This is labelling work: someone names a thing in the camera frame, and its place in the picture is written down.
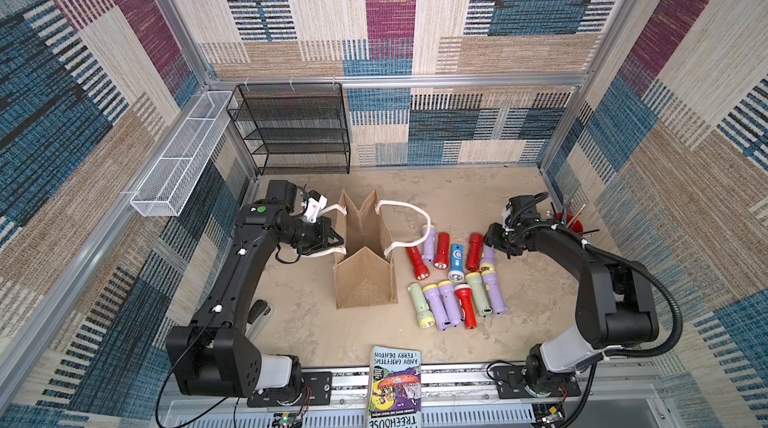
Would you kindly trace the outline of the brown jute tote bag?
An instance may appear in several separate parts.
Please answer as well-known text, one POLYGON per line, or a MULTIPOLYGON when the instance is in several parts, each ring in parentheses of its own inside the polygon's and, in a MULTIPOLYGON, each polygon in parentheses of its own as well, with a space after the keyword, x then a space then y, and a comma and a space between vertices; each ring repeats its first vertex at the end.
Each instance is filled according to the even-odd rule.
POLYGON ((398 302, 393 251, 415 247, 426 237, 422 235, 413 241, 395 240, 382 215, 385 206, 411 209, 422 215, 427 223, 431 222, 430 215, 422 208, 403 201, 382 199, 376 191, 372 191, 360 206, 342 192, 338 203, 319 212, 320 215, 336 213, 332 227, 344 239, 342 245, 316 254, 318 257, 334 257, 333 286, 338 309, 398 302))

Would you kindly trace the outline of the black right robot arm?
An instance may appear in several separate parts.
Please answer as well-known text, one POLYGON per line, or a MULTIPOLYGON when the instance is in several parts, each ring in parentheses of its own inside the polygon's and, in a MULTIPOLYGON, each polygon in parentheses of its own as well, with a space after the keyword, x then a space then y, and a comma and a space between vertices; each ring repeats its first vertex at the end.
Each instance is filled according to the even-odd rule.
POLYGON ((491 224, 483 238, 509 257, 542 253, 578 282, 574 325, 535 345, 526 358, 526 389, 538 397, 550 395, 612 351, 652 342, 659 333, 651 283, 612 253, 597 253, 566 224, 543 218, 537 206, 546 197, 541 192, 510 198, 503 221, 491 224))

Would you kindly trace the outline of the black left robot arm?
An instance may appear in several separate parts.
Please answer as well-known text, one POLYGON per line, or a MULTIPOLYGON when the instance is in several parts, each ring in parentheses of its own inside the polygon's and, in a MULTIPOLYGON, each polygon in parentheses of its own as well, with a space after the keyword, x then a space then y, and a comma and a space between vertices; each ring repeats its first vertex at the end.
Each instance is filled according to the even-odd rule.
POLYGON ((267 262, 282 246, 298 258, 324 256, 344 244, 322 215, 327 200, 286 180, 236 215, 229 252, 201 307, 186 326, 172 328, 166 349, 180 392, 188 396, 251 398, 283 403, 304 392, 297 357, 262 353, 246 331, 256 321, 254 295, 267 262))

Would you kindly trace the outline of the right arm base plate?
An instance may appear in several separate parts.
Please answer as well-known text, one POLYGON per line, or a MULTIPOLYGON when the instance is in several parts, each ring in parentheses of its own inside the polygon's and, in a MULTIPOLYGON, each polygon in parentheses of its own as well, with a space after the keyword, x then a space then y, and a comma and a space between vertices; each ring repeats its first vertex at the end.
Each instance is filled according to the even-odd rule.
POLYGON ((575 373, 551 373, 516 363, 491 363, 486 367, 500 399, 552 398, 568 400, 582 394, 575 373))

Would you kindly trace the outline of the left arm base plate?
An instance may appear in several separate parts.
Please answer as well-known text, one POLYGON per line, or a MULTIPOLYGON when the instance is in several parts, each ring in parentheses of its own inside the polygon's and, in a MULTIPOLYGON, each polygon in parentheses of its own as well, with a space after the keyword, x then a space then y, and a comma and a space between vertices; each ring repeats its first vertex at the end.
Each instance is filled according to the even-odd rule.
POLYGON ((249 408, 327 406, 330 404, 332 387, 331 371, 303 371, 300 377, 293 377, 286 387, 256 391, 246 405, 249 408))

